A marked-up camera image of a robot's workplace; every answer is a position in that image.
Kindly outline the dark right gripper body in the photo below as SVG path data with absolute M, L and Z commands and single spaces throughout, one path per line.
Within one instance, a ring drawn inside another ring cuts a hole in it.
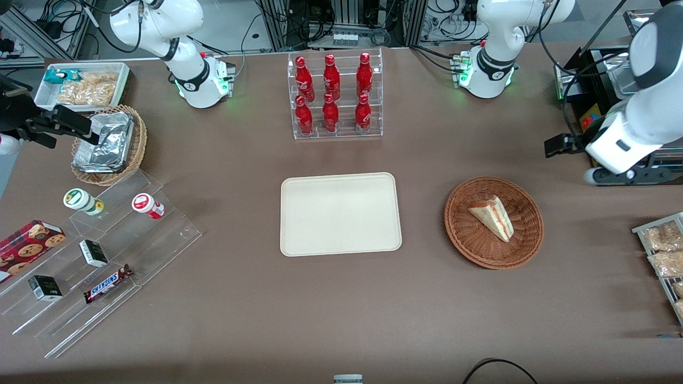
M 41 115 L 31 96 L 32 86 L 1 75 L 1 132 L 13 131 Z

